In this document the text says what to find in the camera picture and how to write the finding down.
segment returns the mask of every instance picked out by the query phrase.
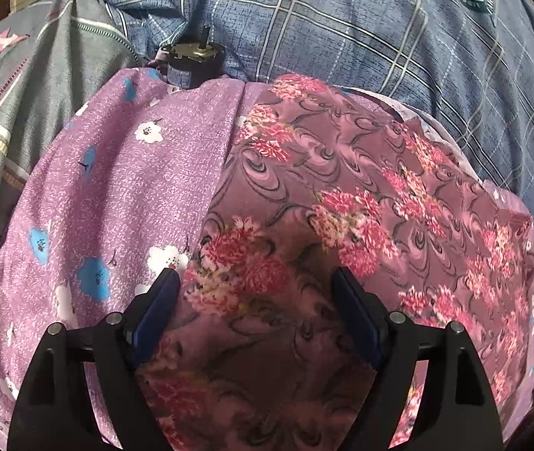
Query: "bed sheet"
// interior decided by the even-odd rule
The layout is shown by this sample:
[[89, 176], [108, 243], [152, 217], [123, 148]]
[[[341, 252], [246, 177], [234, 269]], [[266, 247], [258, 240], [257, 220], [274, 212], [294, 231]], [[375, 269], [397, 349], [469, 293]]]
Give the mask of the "bed sheet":
[[226, 72], [301, 73], [429, 113], [534, 215], [530, 0], [104, 0], [141, 55], [211, 26]]

